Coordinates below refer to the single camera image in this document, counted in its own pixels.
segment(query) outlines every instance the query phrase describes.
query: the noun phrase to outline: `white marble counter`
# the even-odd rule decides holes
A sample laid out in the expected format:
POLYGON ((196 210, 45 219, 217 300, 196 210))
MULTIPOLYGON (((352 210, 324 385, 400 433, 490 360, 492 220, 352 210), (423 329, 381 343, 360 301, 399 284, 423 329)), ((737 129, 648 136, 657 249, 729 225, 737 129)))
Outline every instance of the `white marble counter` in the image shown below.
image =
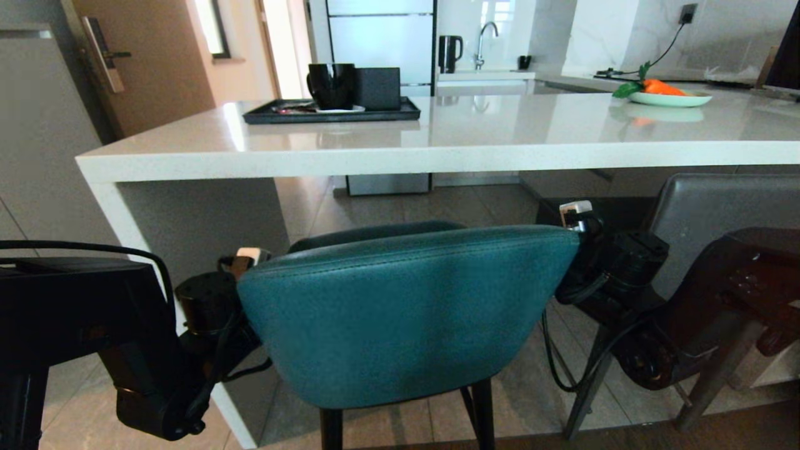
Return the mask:
POLYGON ((227 104, 85 153, 92 182, 800 163, 800 105, 715 91, 693 109, 610 94, 413 98, 419 121, 247 125, 227 104))

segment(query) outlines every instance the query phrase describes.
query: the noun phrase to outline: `black kettle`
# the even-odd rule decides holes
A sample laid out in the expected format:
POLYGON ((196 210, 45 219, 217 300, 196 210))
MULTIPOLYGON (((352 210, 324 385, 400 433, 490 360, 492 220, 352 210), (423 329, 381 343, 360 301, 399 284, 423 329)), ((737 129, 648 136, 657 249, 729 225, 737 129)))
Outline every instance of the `black kettle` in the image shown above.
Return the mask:
POLYGON ((439 73, 455 72, 455 62, 464 54, 464 41, 461 36, 439 36, 439 73), (455 44, 458 43, 458 56, 455 55, 455 44))

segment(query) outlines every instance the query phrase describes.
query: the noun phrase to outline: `faucet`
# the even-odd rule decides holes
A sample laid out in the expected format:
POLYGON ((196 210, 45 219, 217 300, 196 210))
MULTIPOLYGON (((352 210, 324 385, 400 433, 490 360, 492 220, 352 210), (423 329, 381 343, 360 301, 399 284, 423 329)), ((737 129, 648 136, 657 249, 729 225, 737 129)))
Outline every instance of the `faucet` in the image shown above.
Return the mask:
POLYGON ((481 70, 483 67, 483 63, 486 62, 483 60, 483 32, 486 31, 486 28, 492 25, 494 28, 494 36, 497 38, 500 34, 498 33, 498 26, 494 24, 494 22, 487 22, 486 25, 483 26, 481 29, 481 35, 478 37, 478 54, 475 55, 475 70, 481 70))

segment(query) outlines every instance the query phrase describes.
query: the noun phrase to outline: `marble backsplash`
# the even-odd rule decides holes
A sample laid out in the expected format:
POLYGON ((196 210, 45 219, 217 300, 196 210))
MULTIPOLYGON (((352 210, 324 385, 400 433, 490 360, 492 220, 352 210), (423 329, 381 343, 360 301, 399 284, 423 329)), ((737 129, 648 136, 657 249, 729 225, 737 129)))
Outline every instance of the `marble backsplash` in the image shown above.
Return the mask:
MULTIPOLYGON (((781 43, 798 0, 697 0, 694 21, 654 74, 702 77, 706 69, 738 73, 759 70, 771 46, 781 43)), ((633 70, 655 60, 670 45, 686 0, 641 0, 622 65, 633 70)))
POLYGON ((456 70, 473 70, 481 28, 494 22, 499 36, 491 30, 484 35, 483 70, 516 69, 517 57, 528 54, 536 4, 537 0, 439 0, 436 34, 461 36, 464 55, 456 70))
MULTIPOLYGON (((702 78, 706 69, 758 69, 779 45, 798 0, 694 0, 694 21, 652 70, 702 78)), ((654 61, 678 30, 690 0, 537 0, 529 52, 539 73, 591 76, 608 67, 636 70, 654 61)))

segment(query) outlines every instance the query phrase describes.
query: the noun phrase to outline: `small black cup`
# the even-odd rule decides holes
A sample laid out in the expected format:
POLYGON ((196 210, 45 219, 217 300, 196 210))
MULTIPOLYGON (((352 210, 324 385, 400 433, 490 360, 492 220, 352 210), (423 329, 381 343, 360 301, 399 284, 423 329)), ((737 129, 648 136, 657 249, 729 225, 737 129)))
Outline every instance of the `small black cup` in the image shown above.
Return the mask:
POLYGON ((529 54, 520 56, 517 58, 517 68, 519 70, 528 70, 528 67, 530 67, 530 62, 533 60, 533 58, 534 57, 530 56, 529 54))
POLYGON ((306 84, 319 109, 353 109, 354 64, 309 64, 306 84))

